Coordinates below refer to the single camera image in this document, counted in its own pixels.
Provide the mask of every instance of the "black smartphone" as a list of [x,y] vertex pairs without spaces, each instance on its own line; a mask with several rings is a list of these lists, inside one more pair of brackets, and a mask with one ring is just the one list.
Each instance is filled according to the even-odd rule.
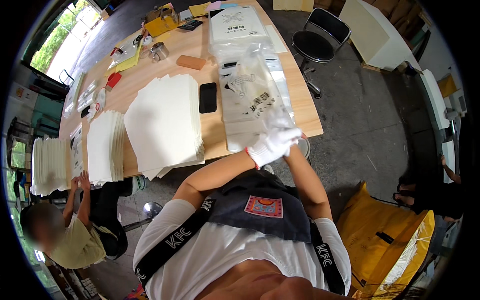
[[216,83],[202,84],[200,86],[200,113],[216,111]]

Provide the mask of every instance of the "black pants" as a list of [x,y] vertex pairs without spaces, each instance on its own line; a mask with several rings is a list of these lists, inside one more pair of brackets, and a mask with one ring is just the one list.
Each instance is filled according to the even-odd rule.
[[117,256],[120,248],[121,237],[125,236],[120,222],[117,220],[117,203],[119,196],[132,194],[132,178],[123,181],[107,182],[101,189],[90,191],[90,221],[97,226],[104,226],[117,236],[97,230],[107,256]]

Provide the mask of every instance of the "white paper stack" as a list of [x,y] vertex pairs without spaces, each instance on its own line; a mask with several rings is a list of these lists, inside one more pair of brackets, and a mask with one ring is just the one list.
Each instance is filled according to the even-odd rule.
[[87,134],[88,175],[94,185],[123,180],[123,115],[103,112],[90,124]]
[[198,84],[190,75],[153,79],[138,91],[124,121],[138,170],[149,180],[205,163]]
[[65,169],[67,142],[59,139],[37,138],[32,153],[32,187],[34,195],[49,195],[54,190],[67,189]]

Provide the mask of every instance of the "hand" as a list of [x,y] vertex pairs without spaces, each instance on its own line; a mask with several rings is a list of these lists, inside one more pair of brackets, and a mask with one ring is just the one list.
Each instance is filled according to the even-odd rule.
[[445,166],[447,164],[447,161],[445,160],[445,156],[440,155],[440,162],[442,163],[442,166]]
[[266,133],[261,133],[258,142],[246,151],[255,162],[257,169],[290,155],[290,147],[298,143],[302,136],[285,109],[273,109],[264,120]]
[[78,188],[78,182],[80,181],[80,177],[74,177],[72,181],[70,181],[70,186],[72,188],[72,192],[75,192]]
[[445,220],[446,222],[458,222],[460,219],[455,220],[455,219],[452,218],[452,217],[446,216],[446,217],[444,217],[444,220]]
[[90,190],[90,178],[88,177],[88,172],[85,170],[80,174],[80,184],[84,191]]

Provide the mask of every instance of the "person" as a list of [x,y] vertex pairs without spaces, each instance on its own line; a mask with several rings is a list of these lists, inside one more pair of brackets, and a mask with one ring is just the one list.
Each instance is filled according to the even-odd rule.
[[[301,130],[286,118],[269,113],[254,146],[191,174],[148,225],[133,269],[149,299],[314,300],[348,293],[347,250],[325,189],[296,145]],[[281,157],[296,188],[260,169]],[[189,228],[203,213],[208,221],[195,233]],[[324,243],[317,247],[315,232]],[[329,280],[334,274],[337,280]],[[334,288],[338,294],[329,292]]]
[[[83,195],[75,215],[73,203],[78,182]],[[101,189],[90,191],[88,172],[83,171],[71,184],[63,213],[50,203],[38,203],[21,211],[20,224],[26,239],[36,250],[68,269],[83,268],[106,256],[122,255],[126,245],[119,245],[118,239],[125,232],[117,220],[117,201],[120,195],[132,193],[132,179],[107,182]]]
[[453,181],[451,183],[419,182],[399,184],[393,199],[399,204],[410,205],[416,214],[423,210],[433,210],[447,222],[458,222],[463,215],[463,188],[460,175],[455,174],[446,164],[445,157],[440,155],[440,162]]

